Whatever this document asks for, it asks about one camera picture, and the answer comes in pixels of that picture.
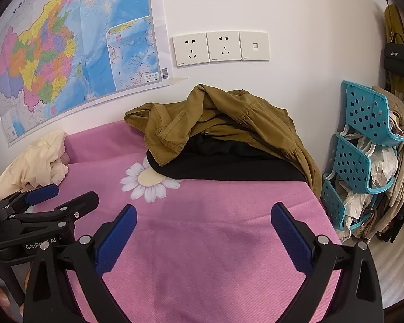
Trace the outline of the person's left hand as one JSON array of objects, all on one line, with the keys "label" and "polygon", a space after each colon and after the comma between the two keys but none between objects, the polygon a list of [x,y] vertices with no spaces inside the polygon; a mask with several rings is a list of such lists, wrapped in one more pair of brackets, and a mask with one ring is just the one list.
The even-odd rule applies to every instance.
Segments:
[{"label": "person's left hand", "polygon": [[19,313],[16,314],[15,305],[11,302],[8,294],[3,287],[0,286],[0,307],[2,311],[10,318],[13,322],[23,322],[25,305],[21,304],[19,307]]}]

